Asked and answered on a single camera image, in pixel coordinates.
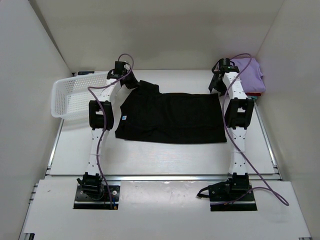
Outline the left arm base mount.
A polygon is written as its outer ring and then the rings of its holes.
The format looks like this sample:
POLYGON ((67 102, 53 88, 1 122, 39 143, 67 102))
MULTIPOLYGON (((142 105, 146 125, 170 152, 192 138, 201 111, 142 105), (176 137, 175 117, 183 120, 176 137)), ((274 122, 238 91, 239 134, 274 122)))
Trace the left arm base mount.
POLYGON ((77 186, 73 209, 76 210, 118 210, 121 193, 121 185, 117 182, 115 185, 109 185, 111 198, 107 187, 98 195, 88 194, 88 191, 83 191, 80 185, 77 186))

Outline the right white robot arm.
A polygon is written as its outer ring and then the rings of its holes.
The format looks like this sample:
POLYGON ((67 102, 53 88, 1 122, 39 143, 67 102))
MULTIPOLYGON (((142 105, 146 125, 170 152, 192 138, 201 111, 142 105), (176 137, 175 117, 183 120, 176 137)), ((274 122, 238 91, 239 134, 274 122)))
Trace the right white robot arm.
POLYGON ((236 200, 250 189, 245 149, 247 128, 253 114, 253 101, 243 89, 239 68, 229 58, 219 59, 211 71, 213 77, 208 89, 229 97, 228 106, 223 107, 222 111, 232 150, 228 170, 230 178, 223 190, 226 198, 236 200))

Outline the black t shirt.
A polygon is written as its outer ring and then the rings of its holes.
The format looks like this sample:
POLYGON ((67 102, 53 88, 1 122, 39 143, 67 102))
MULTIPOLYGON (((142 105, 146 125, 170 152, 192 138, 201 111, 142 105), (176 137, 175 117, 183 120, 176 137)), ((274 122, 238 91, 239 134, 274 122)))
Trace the black t shirt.
POLYGON ((227 141, 217 94, 161 93, 140 81, 120 107, 118 139, 164 144, 227 141))

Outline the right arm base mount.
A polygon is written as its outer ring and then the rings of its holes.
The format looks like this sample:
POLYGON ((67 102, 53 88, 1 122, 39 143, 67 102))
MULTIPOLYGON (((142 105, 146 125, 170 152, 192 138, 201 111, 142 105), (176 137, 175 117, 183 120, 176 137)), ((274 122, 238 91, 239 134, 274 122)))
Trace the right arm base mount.
POLYGON ((202 188, 197 198, 208 198, 212 212, 251 212, 257 211, 252 185, 247 173, 234 173, 226 181, 202 188))

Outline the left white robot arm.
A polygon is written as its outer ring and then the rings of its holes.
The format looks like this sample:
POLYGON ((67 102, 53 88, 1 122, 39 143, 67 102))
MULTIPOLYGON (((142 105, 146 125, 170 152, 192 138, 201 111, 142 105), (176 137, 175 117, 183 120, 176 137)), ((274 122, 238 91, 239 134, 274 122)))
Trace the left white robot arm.
POLYGON ((101 147, 115 122, 112 101, 122 86, 132 89, 138 85, 132 67, 132 63, 117 60, 114 68, 107 72, 106 83, 103 86, 89 86, 87 88, 93 96, 93 100, 88 103, 92 142, 88 167, 83 177, 77 181, 83 193, 94 200, 111 192, 100 164, 101 147))

